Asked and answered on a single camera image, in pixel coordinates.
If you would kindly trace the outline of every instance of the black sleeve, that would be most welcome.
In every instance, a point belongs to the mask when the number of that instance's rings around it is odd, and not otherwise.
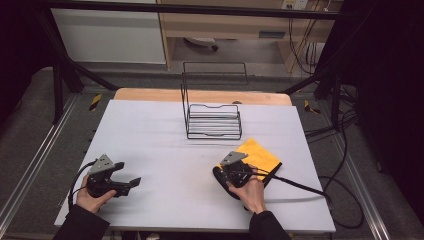
[[[289,240],[290,237],[280,225],[274,214],[264,211],[253,213],[249,233],[253,240]]]
[[[109,222],[84,208],[74,205],[66,215],[53,240],[97,240],[102,239]]]

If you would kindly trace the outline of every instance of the wooden panel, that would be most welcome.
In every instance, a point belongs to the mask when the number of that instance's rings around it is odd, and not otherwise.
[[[223,6],[223,7],[249,7],[278,9],[283,5],[283,0],[161,0],[162,4]]]
[[[116,91],[115,100],[142,101],[182,101],[181,91],[175,89],[122,88]],[[190,102],[214,102],[231,104],[239,101],[243,104],[291,106],[286,94],[263,92],[229,92],[189,90]]]

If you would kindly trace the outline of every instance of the white cabinet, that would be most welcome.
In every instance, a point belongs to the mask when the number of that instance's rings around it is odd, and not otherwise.
[[[154,0],[125,2],[155,3]],[[52,12],[74,61],[165,64],[157,13],[68,9],[52,9]]]

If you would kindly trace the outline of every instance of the wrist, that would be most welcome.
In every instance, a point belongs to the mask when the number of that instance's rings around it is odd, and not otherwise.
[[[87,211],[89,211],[93,214],[96,214],[98,212],[98,209],[95,209],[94,207],[90,207],[90,206],[85,205],[85,204],[81,204],[81,203],[77,202],[76,205],[80,206],[81,208],[83,208],[83,209],[85,209],[85,210],[87,210]]]
[[[266,207],[264,205],[258,205],[255,208],[252,209],[252,212],[259,214],[263,211],[267,211]]]

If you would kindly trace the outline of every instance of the metal rail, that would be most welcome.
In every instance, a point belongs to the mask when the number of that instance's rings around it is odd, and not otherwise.
[[[37,6],[44,8],[123,11],[123,12],[157,12],[157,13],[185,13],[207,15],[230,15],[273,18],[321,19],[321,20],[355,20],[358,14],[304,11],[285,9],[257,9],[243,7],[178,5],[178,4],[148,4],[148,3],[121,3],[121,2],[91,2],[67,0],[39,0]]]
[[[330,117],[330,109],[327,104],[320,102],[320,108],[328,124],[332,124]],[[336,141],[338,151],[340,155],[343,155],[344,142],[340,134],[333,136]],[[351,181],[352,187],[356,193],[356,196],[359,199],[360,204],[364,209],[365,217],[368,221],[368,225],[371,229],[371,232],[374,235],[374,238],[377,240],[389,240],[390,235],[384,225],[383,220],[381,219],[380,213],[368,192],[368,189],[362,179],[358,169],[355,166],[354,160],[349,154],[349,151],[346,153],[346,173]]]
[[[51,148],[56,142],[57,137],[59,136],[66,121],[68,120],[71,114],[75,100],[77,98],[78,98],[77,94],[69,98],[68,102],[65,105],[64,114],[62,115],[62,118],[60,118],[57,124],[53,125],[50,128],[49,133],[47,134],[46,138],[44,139],[43,143],[41,144],[40,148],[38,149],[31,163],[29,164],[27,170],[22,175],[21,179],[19,180],[19,183],[16,185],[15,189],[13,190],[6,204],[1,210],[0,239],[2,239],[3,235],[6,233],[6,230],[9,227],[9,224],[12,222],[12,219],[15,216],[16,212],[18,211],[19,206],[23,202],[38,172],[43,166],[45,159],[47,158]]]

